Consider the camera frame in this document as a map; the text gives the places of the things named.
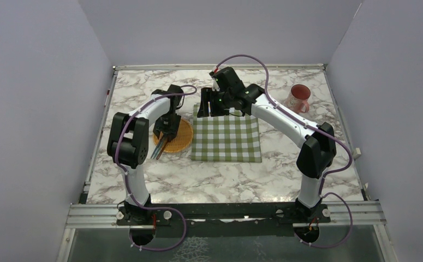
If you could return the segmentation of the orange woven plate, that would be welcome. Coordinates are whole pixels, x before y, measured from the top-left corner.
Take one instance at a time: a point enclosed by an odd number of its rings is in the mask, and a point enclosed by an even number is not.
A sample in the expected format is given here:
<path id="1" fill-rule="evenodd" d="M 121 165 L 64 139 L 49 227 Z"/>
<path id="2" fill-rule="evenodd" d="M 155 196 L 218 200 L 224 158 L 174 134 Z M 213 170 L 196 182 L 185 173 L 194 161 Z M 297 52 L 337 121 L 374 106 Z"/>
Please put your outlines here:
<path id="1" fill-rule="evenodd" d="M 185 150 L 193 141 L 193 127 L 185 119 L 181 119 L 176 138 L 166 145 L 164 153 L 178 153 Z"/>

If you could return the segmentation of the brown handled utensil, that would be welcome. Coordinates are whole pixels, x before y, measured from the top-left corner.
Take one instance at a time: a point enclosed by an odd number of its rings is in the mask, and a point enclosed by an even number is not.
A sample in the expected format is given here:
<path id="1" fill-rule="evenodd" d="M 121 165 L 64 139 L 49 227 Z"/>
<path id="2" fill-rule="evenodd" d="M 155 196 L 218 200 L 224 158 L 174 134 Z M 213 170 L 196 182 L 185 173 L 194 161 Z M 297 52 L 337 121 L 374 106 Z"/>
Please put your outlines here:
<path id="1" fill-rule="evenodd" d="M 159 148 L 159 151 L 156 154 L 156 160 L 158 160 L 161 157 L 167 144 L 168 144 L 168 140 L 164 140 L 162 142 L 161 147 Z"/>

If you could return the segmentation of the blue handled utensil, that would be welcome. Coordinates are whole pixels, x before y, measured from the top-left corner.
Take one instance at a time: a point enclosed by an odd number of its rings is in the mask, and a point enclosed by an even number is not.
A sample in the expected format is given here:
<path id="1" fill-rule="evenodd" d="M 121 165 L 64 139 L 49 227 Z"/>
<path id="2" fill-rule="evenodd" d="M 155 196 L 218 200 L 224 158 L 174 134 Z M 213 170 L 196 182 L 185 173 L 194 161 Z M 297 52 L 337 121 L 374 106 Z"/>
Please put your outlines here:
<path id="1" fill-rule="evenodd" d="M 158 141 L 157 145 L 155 146 L 155 148 L 154 148 L 154 150 L 153 150 L 152 154 L 151 154 L 151 159 L 153 159 L 153 158 L 156 158 L 156 157 L 157 157 L 157 155 L 158 155 L 158 153 L 159 153 L 159 151 L 160 151 L 160 149 L 161 149 L 162 147 L 163 147 L 163 140 L 162 140 L 162 139 L 160 139 L 160 140 Z"/>

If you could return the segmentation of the green white checkered cloth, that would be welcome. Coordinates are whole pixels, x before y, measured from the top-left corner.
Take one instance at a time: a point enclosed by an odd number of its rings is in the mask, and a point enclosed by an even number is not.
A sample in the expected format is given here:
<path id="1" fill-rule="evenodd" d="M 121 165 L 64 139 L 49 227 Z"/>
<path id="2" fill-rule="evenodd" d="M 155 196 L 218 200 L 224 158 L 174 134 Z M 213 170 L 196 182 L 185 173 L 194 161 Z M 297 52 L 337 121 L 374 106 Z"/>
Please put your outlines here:
<path id="1" fill-rule="evenodd" d="M 253 116 L 230 115 L 198 118 L 193 109 L 191 160 L 199 162 L 262 162 L 259 123 Z"/>

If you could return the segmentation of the pink ceramic mug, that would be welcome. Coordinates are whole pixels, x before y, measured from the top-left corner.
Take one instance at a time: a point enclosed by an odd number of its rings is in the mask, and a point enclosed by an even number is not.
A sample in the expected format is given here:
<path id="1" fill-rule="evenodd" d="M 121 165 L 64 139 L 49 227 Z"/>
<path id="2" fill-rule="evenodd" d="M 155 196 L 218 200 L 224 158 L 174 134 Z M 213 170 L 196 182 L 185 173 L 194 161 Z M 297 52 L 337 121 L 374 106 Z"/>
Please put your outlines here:
<path id="1" fill-rule="evenodd" d="M 302 84 L 296 84 L 291 87 L 284 105 L 296 114 L 305 114 L 309 111 L 308 99 L 311 96 L 311 90 Z"/>

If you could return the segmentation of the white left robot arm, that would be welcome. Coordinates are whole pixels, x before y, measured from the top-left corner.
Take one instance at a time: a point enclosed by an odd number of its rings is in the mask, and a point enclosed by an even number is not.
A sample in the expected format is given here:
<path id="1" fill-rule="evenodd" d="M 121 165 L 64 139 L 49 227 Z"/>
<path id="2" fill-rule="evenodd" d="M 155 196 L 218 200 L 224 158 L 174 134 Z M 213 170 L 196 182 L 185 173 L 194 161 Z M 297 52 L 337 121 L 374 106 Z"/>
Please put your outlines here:
<path id="1" fill-rule="evenodd" d="M 123 172 L 125 216 L 138 224 L 151 219 L 151 196 L 142 166 L 148 156 L 149 128 L 153 128 L 159 141 L 176 138 L 181 120 L 176 110 L 183 96 L 182 87 L 177 85 L 170 85 L 166 91 L 154 90 L 140 108 L 130 113 L 118 112 L 112 119 L 107 154 Z"/>

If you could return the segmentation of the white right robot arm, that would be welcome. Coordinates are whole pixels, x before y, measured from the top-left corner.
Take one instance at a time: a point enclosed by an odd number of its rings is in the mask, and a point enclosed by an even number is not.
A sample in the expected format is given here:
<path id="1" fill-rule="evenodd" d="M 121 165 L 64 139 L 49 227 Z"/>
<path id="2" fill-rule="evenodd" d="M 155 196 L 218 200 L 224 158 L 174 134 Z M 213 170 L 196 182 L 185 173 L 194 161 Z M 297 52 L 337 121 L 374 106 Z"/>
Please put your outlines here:
<path id="1" fill-rule="evenodd" d="M 318 125 L 302 118 L 277 103 L 267 89 L 257 84 L 245 86 L 232 67 L 215 69 L 209 75 L 213 86 L 202 88 L 197 117 L 224 116 L 236 109 L 267 122 L 292 140 L 300 149 L 296 166 L 302 173 L 295 216 L 302 222 L 310 221 L 321 204 L 321 178 L 337 153 L 332 125 Z"/>

